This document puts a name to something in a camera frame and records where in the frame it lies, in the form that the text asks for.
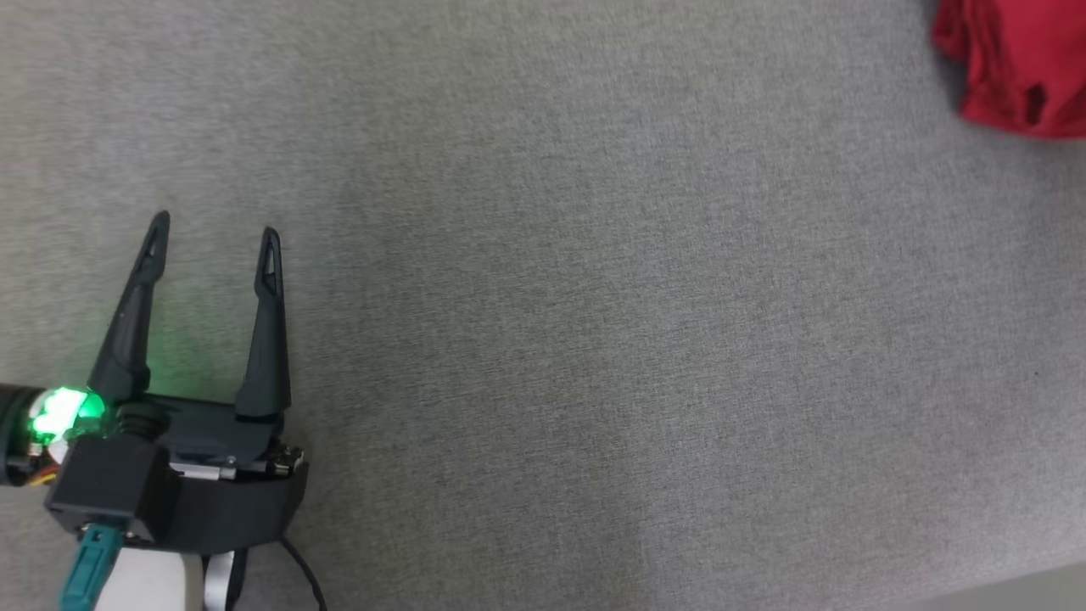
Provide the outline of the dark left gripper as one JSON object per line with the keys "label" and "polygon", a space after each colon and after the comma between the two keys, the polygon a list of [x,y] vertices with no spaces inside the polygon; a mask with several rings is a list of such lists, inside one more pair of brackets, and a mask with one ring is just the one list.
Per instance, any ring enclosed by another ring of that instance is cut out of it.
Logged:
{"label": "dark left gripper", "polygon": [[233,409],[143,394],[153,290],[165,272],[171,213],[148,225],[87,386],[3,387],[3,486],[45,482],[45,510],[84,538],[101,526],[126,547],[236,552],[283,536],[310,468],[277,438],[292,403],[282,240],[267,226],[255,271],[257,311]]}

